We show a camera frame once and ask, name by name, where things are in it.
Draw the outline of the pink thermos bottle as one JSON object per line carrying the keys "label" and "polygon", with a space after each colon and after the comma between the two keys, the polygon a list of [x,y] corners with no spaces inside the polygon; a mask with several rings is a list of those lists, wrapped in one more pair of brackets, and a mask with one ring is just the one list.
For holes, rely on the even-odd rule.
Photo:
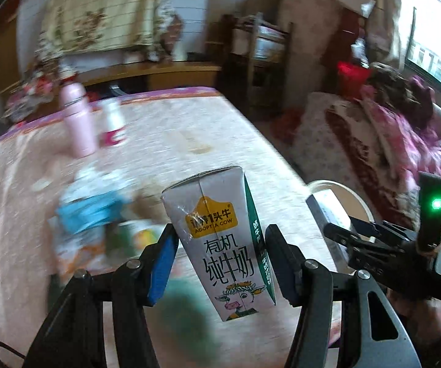
{"label": "pink thermos bottle", "polygon": [[86,90],[78,82],[66,82],[60,88],[60,108],[77,158],[92,155],[98,149],[92,109]]}

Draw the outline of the cream round trash bin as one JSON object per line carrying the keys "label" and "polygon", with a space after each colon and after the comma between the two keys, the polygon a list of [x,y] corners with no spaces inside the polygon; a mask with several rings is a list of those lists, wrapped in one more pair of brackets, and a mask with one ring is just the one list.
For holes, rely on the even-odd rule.
{"label": "cream round trash bin", "polygon": [[373,222],[368,205],[349,187],[332,180],[315,180],[308,184],[310,195],[306,199],[320,230],[327,223],[353,230],[351,217]]}

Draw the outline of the floral covered sofa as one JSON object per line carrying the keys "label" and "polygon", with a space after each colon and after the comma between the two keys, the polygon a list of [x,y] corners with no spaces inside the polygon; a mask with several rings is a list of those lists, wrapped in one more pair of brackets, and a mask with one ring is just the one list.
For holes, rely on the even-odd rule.
{"label": "floral covered sofa", "polygon": [[418,193],[398,189],[378,135],[357,102],[309,94],[290,157],[306,182],[341,183],[363,199],[375,218],[418,226]]}

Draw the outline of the floral cloth covered television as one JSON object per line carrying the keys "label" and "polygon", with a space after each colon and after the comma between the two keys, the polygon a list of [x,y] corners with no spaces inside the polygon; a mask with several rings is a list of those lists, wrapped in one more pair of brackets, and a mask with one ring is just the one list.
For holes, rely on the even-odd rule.
{"label": "floral cloth covered television", "polygon": [[114,50],[171,56],[183,21],[170,0],[50,0],[36,55],[41,61]]}

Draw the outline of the wooden tv cabinet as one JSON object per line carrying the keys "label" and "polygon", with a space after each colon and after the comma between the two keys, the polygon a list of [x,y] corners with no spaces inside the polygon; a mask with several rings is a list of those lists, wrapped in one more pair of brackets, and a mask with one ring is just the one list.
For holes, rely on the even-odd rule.
{"label": "wooden tv cabinet", "polygon": [[84,71],[70,76],[91,94],[91,101],[113,96],[112,86],[141,93],[191,86],[214,87],[220,66],[211,62],[140,62]]}

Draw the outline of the white tissue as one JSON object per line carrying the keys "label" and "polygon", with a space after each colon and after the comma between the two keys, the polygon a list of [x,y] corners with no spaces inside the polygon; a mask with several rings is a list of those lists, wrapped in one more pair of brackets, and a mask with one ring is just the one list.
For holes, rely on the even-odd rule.
{"label": "white tissue", "polygon": [[62,191],[60,204],[69,204],[81,199],[118,192],[130,184],[130,180],[121,170],[103,172],[96,170],[94,166],[86,166],[79,170],[74,180]]}

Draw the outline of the red cushion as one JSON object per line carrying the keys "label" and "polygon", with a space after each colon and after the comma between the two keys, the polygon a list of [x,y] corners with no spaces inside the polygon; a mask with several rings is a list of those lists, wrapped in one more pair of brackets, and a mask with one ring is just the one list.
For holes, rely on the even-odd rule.
{"label": "red cushion", "polygon": [[350,62],[338,62],[337,75],[337,94],[348,101],[359,100],[360,89],[369,78],[370,70]]}

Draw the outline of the white orange patterned packet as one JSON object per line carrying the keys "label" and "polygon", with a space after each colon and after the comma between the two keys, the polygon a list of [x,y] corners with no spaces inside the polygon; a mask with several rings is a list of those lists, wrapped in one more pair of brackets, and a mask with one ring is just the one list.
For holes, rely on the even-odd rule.
{"label": "white orange patterned packet", "polygon": [[109,268],[106,257],[104,227],[94,227],[77,234],[68,234],[57,216],[48,220],[52,233],[52,247],[56,267],[62,282],[67,282],[80,268],[88,272],[103,273]]}

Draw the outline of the plastic bags with snacks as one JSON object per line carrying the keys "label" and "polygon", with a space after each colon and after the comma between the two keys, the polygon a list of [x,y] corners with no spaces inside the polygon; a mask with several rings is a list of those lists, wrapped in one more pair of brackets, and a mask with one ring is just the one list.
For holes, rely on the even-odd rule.
{"label": "plastic bags with snacks", "polygon": [[60,81],[59,65],[38,64],[25,74],[16,88],[10,92],[2,120],[16,124],[35,113],[43,105],[50,103],[56,94]]}

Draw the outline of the white milk carton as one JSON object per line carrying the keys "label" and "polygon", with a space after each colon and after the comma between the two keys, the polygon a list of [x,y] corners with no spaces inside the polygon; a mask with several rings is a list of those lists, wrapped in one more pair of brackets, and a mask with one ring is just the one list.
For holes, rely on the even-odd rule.
{"label": "white milk carton", "polygon": [[241,167],[186,178],[161,201],[222,321],[275,306],[265,238]]}

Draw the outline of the white pink-labelled pill bottle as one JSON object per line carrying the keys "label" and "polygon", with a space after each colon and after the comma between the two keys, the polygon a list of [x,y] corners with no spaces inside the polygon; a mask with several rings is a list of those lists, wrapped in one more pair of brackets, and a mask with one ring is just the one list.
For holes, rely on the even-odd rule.
{"label": "white pink-labelled pill bottle", "polygon": [[121,101],[109,98],[100,103],[103,113],[102,143],[116,146],[126,141],[126,121],[121,112]]}

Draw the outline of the pink quilted table cover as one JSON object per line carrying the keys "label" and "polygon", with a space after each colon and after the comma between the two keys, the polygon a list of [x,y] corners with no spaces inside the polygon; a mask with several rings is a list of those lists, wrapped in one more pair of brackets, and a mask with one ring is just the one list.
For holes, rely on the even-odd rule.
{"label": "pink quilted table cover", "polygon": [[207,170],[239,165],[260,222],[277,224],[308,258],[333,264],[307,205],[308,186],[267,139],[208,88],[136,96],[123,106],[124,144],[73,157],[60,116],[0,138],[0,359],[19,367],[47,313],[57,270],[49,220],[79,174],[119,184],[133,211],[163,224],[163,189]]}

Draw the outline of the wooden chair with boxes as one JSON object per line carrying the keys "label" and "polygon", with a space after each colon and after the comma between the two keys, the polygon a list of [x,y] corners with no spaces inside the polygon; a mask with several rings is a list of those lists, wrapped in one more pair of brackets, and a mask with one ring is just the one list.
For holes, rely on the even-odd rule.
{"label": "wooden chair with boxes", "polygon": [[281,110],[294,26],[265,21],[262,13],[232,22],[224,44],[219,89],[245,114]]}

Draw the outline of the blue wet wipes pack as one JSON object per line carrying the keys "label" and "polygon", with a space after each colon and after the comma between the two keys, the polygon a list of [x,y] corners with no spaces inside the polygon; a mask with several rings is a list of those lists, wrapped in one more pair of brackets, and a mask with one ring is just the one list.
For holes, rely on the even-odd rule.
{"label": "blue wet wipes pack", "polygon": [[59,206],[56,215],[64,231],[78,234],[120,221],[127,200],[116,192],[95,195]]}

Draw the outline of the dark brown garment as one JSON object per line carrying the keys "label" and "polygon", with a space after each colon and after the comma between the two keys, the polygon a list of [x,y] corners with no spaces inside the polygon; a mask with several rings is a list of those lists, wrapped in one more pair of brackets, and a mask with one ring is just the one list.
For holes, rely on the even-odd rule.
{"label": "dark brown garment", "polygon": [[375,102],[404,116],[414,130],[425,130],[433,118],[433,88],[421,77],[406,79],[382,62],[372,63],[369,69],[367,84],[375,90]]}

